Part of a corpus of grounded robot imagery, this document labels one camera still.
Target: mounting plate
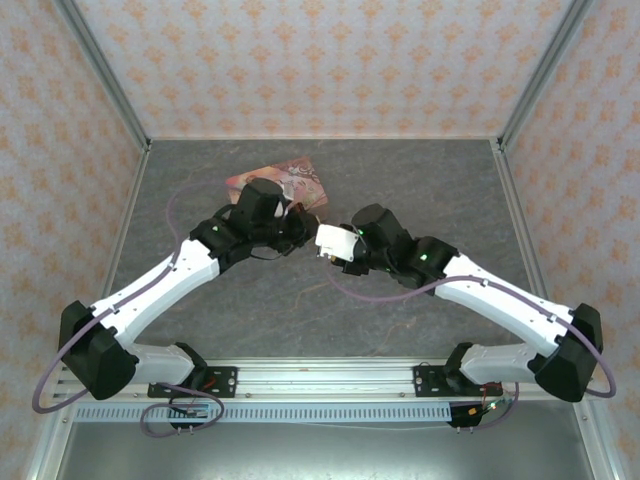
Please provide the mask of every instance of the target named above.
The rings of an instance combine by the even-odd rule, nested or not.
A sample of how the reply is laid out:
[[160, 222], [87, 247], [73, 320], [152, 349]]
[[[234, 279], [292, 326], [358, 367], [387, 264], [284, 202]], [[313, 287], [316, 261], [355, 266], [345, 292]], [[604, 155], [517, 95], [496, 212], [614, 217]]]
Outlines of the mounting plate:
[[[207, 383], [215, 379], [211, 387], [202, 390], [218, 398], [234, 398], [238, 386], [238, 367], [207, 367], [205, 376]], [[147, 390], [149, 398], [184, 398], [190, 397], [187, 393], [176, 392], [162, 388], [158, 384], [149, 385]]]
[[[482, 397], [485, 394], [483, 385], [472, 385], [463, 392], [454, 391], [447, 383], [444, 365], [423, 365], [413, 367], [413, 387], [416, 397]], [[487, 396], [502, 395], [502, 386], [487, 388]]]

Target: wallpaper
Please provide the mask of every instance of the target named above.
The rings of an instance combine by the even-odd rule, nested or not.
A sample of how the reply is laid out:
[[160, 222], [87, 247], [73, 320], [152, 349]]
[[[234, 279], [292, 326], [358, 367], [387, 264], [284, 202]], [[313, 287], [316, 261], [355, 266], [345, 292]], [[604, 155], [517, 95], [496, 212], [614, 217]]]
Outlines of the wallpaper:
[[570, 0], [79, 0], [158, 137], [496, 136]]
[[618, 447], [640, 472], [640, 9], [598, 1], [517, 140], [514, 168], [561, 302], [602, 314]]
[[99, 295], [139, 152], [51, 0], [0, 3], [0, 478], [21, 479], [60, 312]]

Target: white cable tray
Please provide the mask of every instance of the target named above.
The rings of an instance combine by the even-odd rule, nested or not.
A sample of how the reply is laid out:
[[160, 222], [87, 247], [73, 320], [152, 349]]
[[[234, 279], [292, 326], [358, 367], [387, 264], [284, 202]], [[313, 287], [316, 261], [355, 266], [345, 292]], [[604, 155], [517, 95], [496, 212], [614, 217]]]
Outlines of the white cable tray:
[[[78, 407], [74, 422], [135, 423], [149, 404], [100, 402]], [[207, 421], [219, 408], [213, 403], [201, 403], [192, 408]], [[192, 422], [168, 408], [153, 409], [145, 420], [150, 423]], [[236, 403], [225, 405], [220, 420], [224, 423], [382, 423], [382, 422], [446, 422], [451, 420], [448, 402], [391, 403]]]

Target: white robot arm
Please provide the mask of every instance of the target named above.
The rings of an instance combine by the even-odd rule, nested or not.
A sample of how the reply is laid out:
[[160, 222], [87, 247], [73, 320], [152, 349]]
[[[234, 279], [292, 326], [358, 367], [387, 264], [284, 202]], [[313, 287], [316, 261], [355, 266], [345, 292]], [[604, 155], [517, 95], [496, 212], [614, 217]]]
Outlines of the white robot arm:
[[369, 205], [351, 224], [321, 225], [320, 256], [352, 275], [386, 271], [412, 289], [435, 282], [432, 295], [464, 305], [510, 330], [525, 343], [458, 345], [444, 367], [445, 380], [459, 394], [489, 382], [537, 383], [571, 402], [582, 399], [596, 365], [592, 353], [564, 325], [577, 328], [602, 352], [600, 315], [543, 300], [487, 272], [454, 247], [433, 237], [412, 238], [393, 213]]
[[313, 238], [318, 220], [291, 205], [282, 188], [258, 178], [244, 187], [237, 205], [201, 222], [173, 255], [119, 292], [62, 312], [60, 348], [81, 328], [96, 323], [62, 357], [97, 400], [130, 383], [167, 383], [199, 390], [206, 362], [188, 345], [138, 345], [135, 339], [187, 293], [251, 256], [255, 247], [288, 255]]

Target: gray floor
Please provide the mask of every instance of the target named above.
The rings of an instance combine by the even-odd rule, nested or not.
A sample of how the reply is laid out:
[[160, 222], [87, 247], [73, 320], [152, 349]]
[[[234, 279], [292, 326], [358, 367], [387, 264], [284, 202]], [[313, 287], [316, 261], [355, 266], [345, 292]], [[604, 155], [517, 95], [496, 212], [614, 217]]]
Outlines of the gray floor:
[[[488, 141], [247, 140], [154, 142], [114, 289], [170, 253], [165, 207], [181, 186], [214, 182], [180, 197], [176, 218], [186, 236], [228, 203], [222, 186], [228, 177], [303, 155], [311, 157], [327, 192], [329, 223], [348, 222], [358, 209], [378, 202], [413, 235], [441, 238], [527, 288]], [[179, 301], [139, 342], [184, 341], [204, 357], [446, 357], [461, 341], [516, 340], [475, 313], [426, 295], [388, 305], [346, 297], [329, 284], [324, 265], [312, 244], [274, 262], [242, 262]], [[404, 292], [376, 272], [338, 280], [370, 294]]]
[[573, 409], [562, 402], [523, 402], [504, 424], [473, 435], [448, 426], [220, 424], [157, 440], [137, 424], [99, 423], [74, 426], [70, 445], [58, 480], [593, 478]]

